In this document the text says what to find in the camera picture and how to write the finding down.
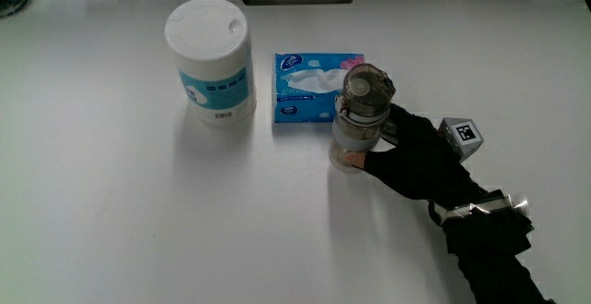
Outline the person's right hand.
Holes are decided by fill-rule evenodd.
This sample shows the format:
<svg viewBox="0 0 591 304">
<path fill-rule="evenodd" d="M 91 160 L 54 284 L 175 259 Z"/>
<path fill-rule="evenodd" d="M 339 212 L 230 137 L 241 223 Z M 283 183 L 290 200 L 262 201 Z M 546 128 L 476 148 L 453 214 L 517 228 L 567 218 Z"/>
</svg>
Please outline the person's right hand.
<svg viewBox="0 0 591 304">
<path fill-rule="evenodd" d="M 395 147 L 386 152 L 348 152 L 347 163 L 408 199 L 435 201 L 446 208 L 478 201 L 486 194 L 428 119 L 394 103 L 389 118 L 396 126 Z"/>
</svg>

